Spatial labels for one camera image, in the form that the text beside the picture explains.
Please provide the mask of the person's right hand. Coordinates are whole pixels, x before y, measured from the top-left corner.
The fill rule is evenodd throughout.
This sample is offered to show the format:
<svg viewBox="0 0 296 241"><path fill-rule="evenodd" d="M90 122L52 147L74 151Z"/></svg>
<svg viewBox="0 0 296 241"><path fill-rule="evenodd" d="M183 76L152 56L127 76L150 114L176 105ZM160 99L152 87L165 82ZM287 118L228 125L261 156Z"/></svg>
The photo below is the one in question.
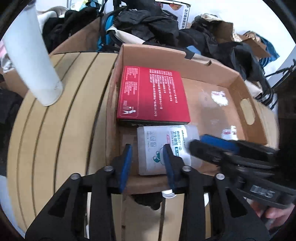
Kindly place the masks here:
<svg viewBox="0 0 296 241"><path fill-rule="evenodd" d="M294 204L291 204L289 208L286 209L278 209L274 207L267 208L264 205L253 200L250 201L249 204L259 217L264 216L265 218L272 220L267 225L268 230L282 226L287 221L295 208Z"/></svg>

